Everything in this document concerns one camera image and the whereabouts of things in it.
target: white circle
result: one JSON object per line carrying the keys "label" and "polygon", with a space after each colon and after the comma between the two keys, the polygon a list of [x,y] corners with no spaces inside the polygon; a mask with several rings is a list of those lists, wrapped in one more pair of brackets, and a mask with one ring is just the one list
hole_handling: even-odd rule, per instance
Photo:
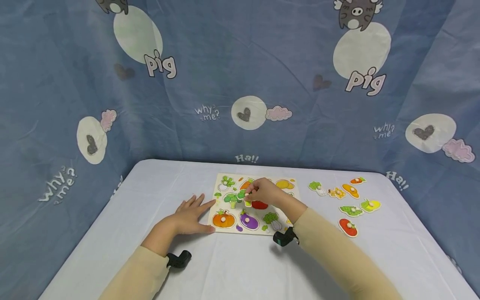
{"label": "white circle", "polygon": [[255,130],[262,126],[266,120],[266,113],[267,106],[256,96],[245,96],[238,99],[232,105],[231,111],[233,122],[245,130]]}
{"label": "white circle", "polygon": [[345,79],[353,71],[366,75],[371,67],[379,72],[390,53],[391,42],[390,33],[380,23],[372,22],[364,31],[348,30],[333,53],[335,70]]}
{"label": "white circle", "polygon": [[347,23],[347,27],[349,29],[357,29],[360,27],[360,22],[358,20],[350,20],[348,23]]}
{"label": "white circle", "polygon": [[120,47],[132,59],[145,64],[144,55],[154,57],[154,50],[161,55],[163,40],[155,23],[141,9],[129,5],[128,15],[118,13],[113,20],[113,32]]}
{"label": "white circle", "polygon": [[[430,136],[424,135],[429,126],[433,126],[433,133],[430,131]],[[415,148],[425,153],[434,153],[450,141],[455,132],[456,123],[451,117],[443,114],[427,114],[408,125],[405,138]]]}
{"label": "white circle", "polygon": [[363,13],[363,8],[361,8],[361,7],[356,7],[352,10],[352,14],[356,17],[358,17],[362,13]]}
{"label": "white circle", "polygon": [[85,117],[78,122],[77,144],[80,153],[92,165],[97,165],[103,160],[107,149],[107,134],[97,119]]}
{"label": "white circle", "polygon": [[118,4],[116,3],[110,3],[110,10],[114,13],[119,13],[121,12],[121,8]]}

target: pink cloud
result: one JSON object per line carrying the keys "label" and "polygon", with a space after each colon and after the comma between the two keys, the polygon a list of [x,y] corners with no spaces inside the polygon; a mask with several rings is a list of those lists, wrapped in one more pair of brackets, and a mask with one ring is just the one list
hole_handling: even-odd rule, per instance
{"label": "pink cloud", "polygon": [[275,121],[283,121],[290,118],[293,115],[288,108],[283,108],[280,106],[275,106],[274,108],[267,109],[267,114],[265,115],[265,119]]}
{"label": "pink cloud", "polygon": [[465,145],[463,140],[451,139],[442,147],[445,155],[461,163],[471,163],[475,160],[472,147]]}
{"label": "pink cloud", "polygon": [[117,118],[117,112],[114,110],[107,109],[107,111],[102,112],[102,120],[100,121],[100,126],[102,126],[103,131],[109,132],[112,128],[112,123]]}

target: white table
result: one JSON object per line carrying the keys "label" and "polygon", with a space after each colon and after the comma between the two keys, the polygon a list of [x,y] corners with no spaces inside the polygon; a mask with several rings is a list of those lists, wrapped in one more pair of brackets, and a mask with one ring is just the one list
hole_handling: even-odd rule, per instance
{"label": "white table", "polygon": [[[172,214],[193,193],[204,192],[206,199],[212,198],[217,173],[296,178],[301,199],[333,224],[346,217],[340,206],[359,205],[363,198],[378,200],[380,210],[353,219],[359,229],[354,241],[405,300],[479,299],[381,174],[165,160],[146,160],[133,168],[40,299],[98,299],[157,221]],[[359,200],[319,197],[308,189],[313,180],[327,189],[340,188],[360,176],[367,183],[357,186]],[[192,260],[183,271],[170,272],[157,299],[347,299],[295,243],[281,248],[271,237],[215,233],[179,237],[171,251],[179,255],[184,249],[192,253]]]}

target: finger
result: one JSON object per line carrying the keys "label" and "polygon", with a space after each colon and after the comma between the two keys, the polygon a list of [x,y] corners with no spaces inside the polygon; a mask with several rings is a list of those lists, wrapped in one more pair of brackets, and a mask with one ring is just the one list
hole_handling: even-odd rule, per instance
{"label": "finger", "polygon": [[210,225],[198,224],[195,228],[195,231],[197,233],[214,233],[215,232],[215,227],[210,226]]}
{"label": "finger", "polygon": [[182,210],[182,208],[185,206],[185,203],[186,203],[185,200],[183,200],[183,201],[181,202],[180,206],[177,208],[176,213],[179,212],[180,210]]}
{"label": "finger", "polygon": [[258,190],[260,188],[260,184],[262,183],[263,178],[254,180],[248,187],[245,193],[251,193],[254,190]]}
{"label": "finger", "polygon": [[198,207],[200,206],[200,204],[202,204],[202,201],[205,199],[205,195],[204,194],[201,194],[200,197],[197,198],[197,200],[195,200],[195,202],[193,202],[192,204],[192,207]]}
{"label": "finger", "polygon": [[216,200],[213,199],[211,201],[208,201],[207,203],[202,204],[201,206],[198,207],[198,213],[199,215],[203,214],[205,211],[207,211],[210,207],[214,206],[216,203]]}
{"label": "finger", "polygon": [[193,195],[190,199],[188,199],[187,203],[185,203],[185,208],[190,207],[190,205],[192,205],[195,199],[197,199],[196,195]]}
{"label": "finger", "polygon": [[248,202],[252,202],[252,201],[255,201],[256,198],[257,198],[257,190],[252,190],[250,194],[245,196],[244,200]]}

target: gray heart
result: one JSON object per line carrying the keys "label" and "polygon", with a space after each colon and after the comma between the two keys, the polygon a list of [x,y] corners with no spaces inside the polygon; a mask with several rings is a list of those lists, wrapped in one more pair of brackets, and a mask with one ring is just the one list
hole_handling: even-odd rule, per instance
{"label": "gray heart", "polygon": [[239,112],[237,114],[237,117],[239,117],[239,119],[242,120],[242,121],[248,122],[248,121],[250,121],[250,113],[251,113],[250,108],[245,108],[243,110],[243,113]]}
{"label": "gray heart", "polygon": [[125,81],[127,79],[135,77],[135,70],[132,68],[125,69],[121,64],[116,63],[114,66],[115,73],[120,80]]}
{"label": "gray heart", "polygon": [[88,147],[87,147],[87,153],[88,155],[93,155],[98,151],[98,148],[95,143],[95,139],[93,136],[87,134],[87,142],[88,142]]}
{"label": "gray heart", "polygon": [[423,141],[428,140],[428,138],[435,132],[435,127],[428,125],[425,129],[415,128],[413,134],[421,138]]}
{"label": "gray heart", "polygon": [[321,75],[316,75],[313,78],[313,90],[318,91],[324,88],[329,88],[332,85],[332,82],[329,80],[324,80],[324,77]]}

